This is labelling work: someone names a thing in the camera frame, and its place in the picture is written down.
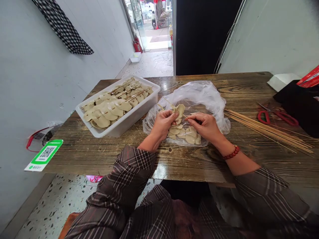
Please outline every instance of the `bundle of bamboo skewers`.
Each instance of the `bundle of bamboo skewers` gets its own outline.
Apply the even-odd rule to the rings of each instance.
[[[284,133],[278,129],[275,129],[273,127],[270,127],[266,124],[263,124],[257,120],[254,120],[250,117],[247,117],[245,115],[242,115],[242,114],[239,114],[235,111],[232,111],[232,110],[225,110],[226,113],[225,115],[229,118],[232,118],[233,120],[236,120],[237,122],[247,126],[248,128],[251,128],[252,130],[254,130],[255,132],[267,137],[268,139],[278,143],[279,145],[287,148],[288,150],[294,152],[294,153],[297,153],[296,151],[288,148],[287,146],[285,145],[288,145],[290,147],[293,147],[295,148],[296,150],[300,151],[300,152],[303,152],[304,154],[307,154],[305,152],[308,152],[308,153],[314,153],[313,151],[310,150],[310,148],[312,148],[313,146],[304,142],[302,139],[296,137],[296,136],[292,136],[290,134],[287,134],[287,133]]]

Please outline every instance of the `red bead bracelet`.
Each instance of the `red bead bracelet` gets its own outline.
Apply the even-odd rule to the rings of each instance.
[[[235,157],[236,154],[238,154],[238,152],[240,151],[240,148],[237,145],[234,145],[234,146],[235,146],[235,151],[233,153],[231,153],[230,155],[223,157],[224,160],[231,159],[231,158]]]

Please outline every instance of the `green qr code card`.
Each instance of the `green qr code card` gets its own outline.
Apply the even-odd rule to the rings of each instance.
[[[38,171],[41,172],[45,166],[50,162],[53,155],[63,144],[63,139],[55,139],[49,141],[40,152],[33,158],[24,171]]]

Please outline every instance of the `red scissors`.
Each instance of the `red scissors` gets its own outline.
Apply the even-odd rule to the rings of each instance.
[[[260,104],[260,103],[258,103],[258,104],[265,109],[264,111],[259,111],[259,113],[257,115],[257,118],[261,123],[270,124],[269,113],[274,113],[279,118],[281,118],[283,121],[285,121],[288,125],[291,125],[291,126],[298,126],[299,125],[298,121],[295,118],[293,118],[292,116],[290,116],[286,113],[280,112],[280,111],[270,110],[267,107],[263,106],[262,104]],[[262,114],[265,114],[266,121],[262,120]]]

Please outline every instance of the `black door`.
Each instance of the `black door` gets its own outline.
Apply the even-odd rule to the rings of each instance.
[[[176,75],[213,74],[241,0],[176,0]]]

